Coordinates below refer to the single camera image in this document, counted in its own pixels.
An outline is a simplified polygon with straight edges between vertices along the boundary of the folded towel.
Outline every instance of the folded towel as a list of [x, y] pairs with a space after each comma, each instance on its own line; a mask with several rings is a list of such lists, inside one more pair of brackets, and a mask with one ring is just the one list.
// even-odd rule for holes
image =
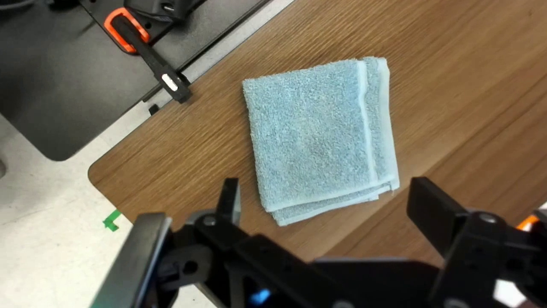
[[387, 76], [363, 59], [242, 83], [259, 199], [280, 226], [397, 187]]

